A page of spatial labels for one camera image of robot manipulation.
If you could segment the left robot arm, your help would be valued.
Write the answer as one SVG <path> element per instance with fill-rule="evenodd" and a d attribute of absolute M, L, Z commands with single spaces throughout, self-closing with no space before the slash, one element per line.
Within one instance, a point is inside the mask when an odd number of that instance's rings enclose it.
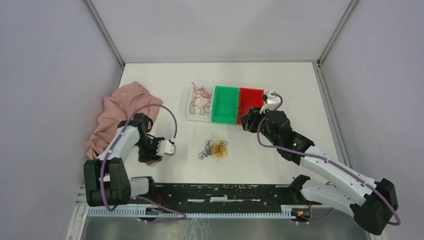
<path fill-rule="evenodd" d="M 132 120 L 121 121 L 106 150 L 96 159 L 84 163 L 86 202 L 90 207 L 109 205 L 112 209 L 128 204 L 136 196 L 147 204 L 156 200 L 158 191 L 152 186 L 152 177 L 129 178 L 125 168 L 125 160 L 134 147 L 138 148 L 141 163 L 151 164 L 162 160 L 163 153 L 159 151 L 159 146 L 165 138 L 149 134 L 152 122 L 143 113 L 137 113 Z"/>

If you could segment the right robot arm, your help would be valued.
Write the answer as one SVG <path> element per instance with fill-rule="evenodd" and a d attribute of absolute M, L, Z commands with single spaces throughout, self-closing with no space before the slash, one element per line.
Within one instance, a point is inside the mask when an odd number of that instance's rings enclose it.
<path fill-rule="evenodd" d="M 283 111 L 261 112 L 258 107 L 251 107 L 239 120 L 245 131 L 256 134 L 262 147 L 276 149 L 285 160 L 330 182 L 326 185 L 299 175 L 288 191 L 293 203 L 308 200 L 327 205 L 349 215 L 363 230 L 376 236 L 387 225 L 401 224 L 396 189 L 391 181 L 386 178 L 377 181 L 331 158 L 312 140 L 294 131 Z M 261 136 L 270 144 L 264 144 Z"/>

